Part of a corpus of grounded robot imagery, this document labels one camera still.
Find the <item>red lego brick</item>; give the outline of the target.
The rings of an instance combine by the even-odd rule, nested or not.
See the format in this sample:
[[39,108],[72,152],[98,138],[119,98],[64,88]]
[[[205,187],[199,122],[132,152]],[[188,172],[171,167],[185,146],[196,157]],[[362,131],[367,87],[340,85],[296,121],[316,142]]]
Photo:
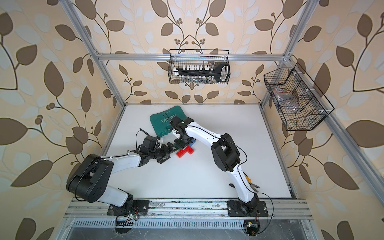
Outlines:
[[178,156],[178,158],[181,158],[181,157],[183,157],[186,153],[187,153],[186,150],[180,150],[180,151],[177,152],[177,156]]
[[185,151],[188,152],[188,153],[191,155],[191,154],[194,153],[195,150],[194,150],[191,146],[187,146],[187,147],[185,148]]

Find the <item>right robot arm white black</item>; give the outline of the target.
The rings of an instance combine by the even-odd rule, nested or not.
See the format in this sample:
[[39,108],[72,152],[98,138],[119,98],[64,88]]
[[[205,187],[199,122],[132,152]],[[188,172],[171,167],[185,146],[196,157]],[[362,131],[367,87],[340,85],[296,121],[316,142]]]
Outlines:
[[241,154],[231,135],[216,134],[203,128],[191,118],[181,120],[179,117],[174,117],[170,120],[170,125],[172,133],[176,136],[175,143],[180,148],[186,148],[193,140],[211,148],[216,166],[231,176],[242,212],[246,215],[254,213],[260,199],[241,167]]

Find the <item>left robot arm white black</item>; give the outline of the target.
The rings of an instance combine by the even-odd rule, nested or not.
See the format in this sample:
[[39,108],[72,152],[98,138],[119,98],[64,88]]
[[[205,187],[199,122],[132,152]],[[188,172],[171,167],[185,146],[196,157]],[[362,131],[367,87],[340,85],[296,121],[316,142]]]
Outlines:
[[139,168],[150,160],[162,164],[178,150],[172,143],[163,144],[161,138],[147,136],[135,150],[125,155],[101,157],[88,155],[73,174],[70,174],[66,189],[88,203],[101,202],[123,207],[131,195],[109,186],[111,175]]

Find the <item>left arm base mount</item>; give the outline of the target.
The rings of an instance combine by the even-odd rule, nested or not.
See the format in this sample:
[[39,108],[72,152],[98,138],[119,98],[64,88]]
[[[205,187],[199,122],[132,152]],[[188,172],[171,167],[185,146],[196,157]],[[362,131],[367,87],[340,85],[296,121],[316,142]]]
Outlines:
[[110,205],[108,216],[125,216],[130,215],[146,216],[149,210],[149,200],[138,200],[133,195],[128,195],[128,198],[122,207]]

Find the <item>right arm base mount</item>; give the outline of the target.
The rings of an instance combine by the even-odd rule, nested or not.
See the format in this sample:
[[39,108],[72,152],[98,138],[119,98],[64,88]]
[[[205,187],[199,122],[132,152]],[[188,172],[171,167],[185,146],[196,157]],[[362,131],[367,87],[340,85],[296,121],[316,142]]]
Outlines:
[[227,201],[229,217],[268,217],[269,212],[266,202],[258,201],[257,204],[249,202],[245,204],[240,200]]

